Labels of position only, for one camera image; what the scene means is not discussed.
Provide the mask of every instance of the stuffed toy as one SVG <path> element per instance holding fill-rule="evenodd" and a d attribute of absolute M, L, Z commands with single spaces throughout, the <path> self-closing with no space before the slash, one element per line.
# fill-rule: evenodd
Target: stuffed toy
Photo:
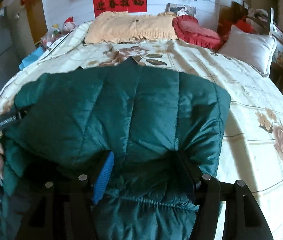
<path fill-rule="evenodd" d="M 69 17 L 67 20 L 65 20 L 62 27 L 63 34 L 70 33 L 70 31 L 73 30 L 76 26 L 77 25 L 74 23 L 74 18 Z"/>

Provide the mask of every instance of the metal rivet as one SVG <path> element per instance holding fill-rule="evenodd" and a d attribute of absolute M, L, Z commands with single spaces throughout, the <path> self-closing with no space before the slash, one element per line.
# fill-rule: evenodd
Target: metal rivet
<path fill-rule="evenodd" d="M 50 187 L 52 187 L 52 186 L 54 186 L 54 184 L 53 184 L 51 181 L 48 181 L 48 182 L 45 184 L 45 187 L 46 187 L 46 188 L 50 188 Z"/>
<path fill-rule="evenodd" d="M 79 180 L 81 181 L 85 181 L 88 178 L 88 176 L 86 174 L 82 174 L 78 177 Z"/>
<path fill-rule="evenodd" d="M 237 180 L 237 184 L 240 186 L 240 187 L 244 187 L 246 184 L 243 180 L 239 179 Z"/>
<path fill-rule="evenodd" d="M 204 180 L 210 180 L 211 176 L 209 174 L 203 174 L 203 179 Z"/>

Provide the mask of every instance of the wooden door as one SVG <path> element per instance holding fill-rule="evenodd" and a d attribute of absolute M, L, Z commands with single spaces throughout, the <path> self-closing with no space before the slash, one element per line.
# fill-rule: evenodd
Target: wooden door
<path fill-rule="evenodd" d="M 27 17 L 34 43 L 47 33 L 45 15 L 43 13 L 43 0 L 33 0 L 26 5 Z"/>

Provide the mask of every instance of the yellow pillow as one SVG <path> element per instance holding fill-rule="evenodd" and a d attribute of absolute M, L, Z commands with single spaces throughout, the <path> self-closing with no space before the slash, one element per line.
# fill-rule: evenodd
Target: yellow pillow
<path fill-rule="evenodd" d="M 91 24 L 85 43 L 133 42 L 136 39 L 177 39 L 172 27 L 174 15 L 130 15 L 128 12 L 104 12 Z"/>

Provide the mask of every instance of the photograph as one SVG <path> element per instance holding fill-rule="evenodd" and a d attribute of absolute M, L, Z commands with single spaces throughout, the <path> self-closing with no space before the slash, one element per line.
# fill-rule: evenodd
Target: photograph
<path fill-rule="evenodd" d="M 168 11 L 175 13 L 177 16 L 191 15 L 193 17 L 196 17 L 195 6 L 170 3 L 168 4 Z"/>

